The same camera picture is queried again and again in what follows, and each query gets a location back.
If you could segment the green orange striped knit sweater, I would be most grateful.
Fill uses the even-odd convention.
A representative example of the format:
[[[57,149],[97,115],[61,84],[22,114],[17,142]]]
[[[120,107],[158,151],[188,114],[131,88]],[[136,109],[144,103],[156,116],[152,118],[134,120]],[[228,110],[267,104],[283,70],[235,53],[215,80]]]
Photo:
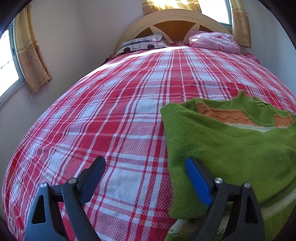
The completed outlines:
[[[168,240],[188,240],[191,219],[207,210],[185,171],[194,157],[229,184],[249,182],[263,212],[267,240],[283,228],[295,206],[295,115],[243,91],[230,100],[193,98],[161,108],[172,202],[177,222]]]

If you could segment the red white plaid bedsheet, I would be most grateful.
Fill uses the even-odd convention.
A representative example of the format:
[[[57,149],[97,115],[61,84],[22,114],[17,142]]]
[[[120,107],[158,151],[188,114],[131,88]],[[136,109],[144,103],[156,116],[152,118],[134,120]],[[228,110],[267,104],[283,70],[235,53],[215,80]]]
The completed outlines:
[[[238,54],[172,45],[113,58],[89,73],[32,125],[16,148],[2,199],[17,240],[41,183],[65,183],[96,157],[106,171],[84,206],[102,240],[168,240],[172,202],[161,108],[193,98],[225,101],[243,91],[295,115],[295,96]]]

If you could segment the yellow curtain at side window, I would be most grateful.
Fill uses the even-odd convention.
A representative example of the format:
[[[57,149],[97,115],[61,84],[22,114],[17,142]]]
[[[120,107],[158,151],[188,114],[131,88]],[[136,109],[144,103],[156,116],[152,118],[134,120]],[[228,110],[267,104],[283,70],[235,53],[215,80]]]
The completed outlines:
[[[21,72],[29,88],[37,92],[53,77],[35,36],[30,4],[14,18],[13,28],[16,56]]]

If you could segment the pink cloth beside bed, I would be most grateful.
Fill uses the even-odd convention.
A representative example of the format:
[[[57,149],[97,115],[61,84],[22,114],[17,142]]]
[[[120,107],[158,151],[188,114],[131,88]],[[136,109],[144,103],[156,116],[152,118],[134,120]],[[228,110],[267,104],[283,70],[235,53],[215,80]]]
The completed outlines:
[[[244,56],[260,65],[260,61],[253,54],[246,52],[246,53],[244,53]]]

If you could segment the pink pillow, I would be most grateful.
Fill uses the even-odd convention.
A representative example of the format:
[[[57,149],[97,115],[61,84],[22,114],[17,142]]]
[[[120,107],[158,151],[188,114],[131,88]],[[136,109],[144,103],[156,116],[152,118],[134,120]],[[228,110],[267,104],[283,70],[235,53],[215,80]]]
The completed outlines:
[[[219,32],[198,31],[189,37],[189,45],[195,48],[241,54],[241,48],[232,35]]]

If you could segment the dark cloth at bed corner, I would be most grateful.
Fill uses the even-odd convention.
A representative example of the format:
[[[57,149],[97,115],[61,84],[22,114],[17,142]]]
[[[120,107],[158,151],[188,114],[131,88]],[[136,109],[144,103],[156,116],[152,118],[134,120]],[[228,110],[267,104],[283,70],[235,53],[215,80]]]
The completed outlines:
[[[108,61],[112,60],[114,57],[115,57],[114,55],[110,55],[108,58],[106,58],[103,64],[106,64]]]

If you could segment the yellow curtain right of back window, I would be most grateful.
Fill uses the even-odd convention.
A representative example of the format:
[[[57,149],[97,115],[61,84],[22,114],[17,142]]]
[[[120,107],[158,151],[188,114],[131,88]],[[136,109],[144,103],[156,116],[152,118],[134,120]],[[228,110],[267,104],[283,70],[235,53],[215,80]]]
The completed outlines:
[[[247,12],[241,0],[230,0],[232,35],[241,46],[251,49],[251,32]]]

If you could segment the yellow curtain of window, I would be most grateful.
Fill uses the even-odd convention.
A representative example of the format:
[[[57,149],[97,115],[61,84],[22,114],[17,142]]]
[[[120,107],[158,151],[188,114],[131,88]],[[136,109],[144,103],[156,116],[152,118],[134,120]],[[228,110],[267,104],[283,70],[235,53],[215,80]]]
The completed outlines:
[[[241,46],[251,49],[251,32],[247,12],[241,0],[230,0],[232,35]]]
[[[196,0],[142,0],[144,15],[166,9],[185,9],[201,13],[201,7]]]

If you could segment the white grey patterned pillow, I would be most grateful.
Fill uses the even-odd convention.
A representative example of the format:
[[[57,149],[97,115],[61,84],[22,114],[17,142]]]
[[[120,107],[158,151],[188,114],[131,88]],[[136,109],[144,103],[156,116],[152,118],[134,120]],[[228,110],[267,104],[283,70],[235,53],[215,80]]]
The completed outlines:
[[[162,34],[157,33],[147,37],[136,38],[134,40],[123,42],[115,55],[118,56],[140,50],[153,50],[166,47],[167,44],[165,38]]]

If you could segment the beige wooden arched headboard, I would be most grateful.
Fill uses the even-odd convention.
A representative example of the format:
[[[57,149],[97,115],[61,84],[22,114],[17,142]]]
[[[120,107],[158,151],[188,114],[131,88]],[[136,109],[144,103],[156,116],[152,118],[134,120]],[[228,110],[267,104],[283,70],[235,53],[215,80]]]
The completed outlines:
[[[167,43],[187,44],[191,31],[230,33],[223,25],[202,13],[166,9],[143,16],[134,22],[122,35],[114,52],[120,49],[123,42],[156,33],[161,33]]]

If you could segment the back window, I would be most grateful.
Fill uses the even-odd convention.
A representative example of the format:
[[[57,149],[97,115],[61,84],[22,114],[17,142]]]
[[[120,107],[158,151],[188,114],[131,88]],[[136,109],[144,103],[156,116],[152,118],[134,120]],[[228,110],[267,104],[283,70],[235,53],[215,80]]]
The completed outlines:
[[[231,6],[229,0],[199,0],[201,13],[222,25],[232,24]]]

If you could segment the yellow curtain left of back window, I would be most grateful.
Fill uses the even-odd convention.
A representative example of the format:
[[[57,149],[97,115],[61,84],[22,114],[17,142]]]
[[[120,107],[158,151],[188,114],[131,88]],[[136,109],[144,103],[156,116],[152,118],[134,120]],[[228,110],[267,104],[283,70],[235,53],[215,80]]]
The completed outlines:
[[[196,0],[142,0],[144,15],[166,9],[185,9],[201,13],[201,7]]]

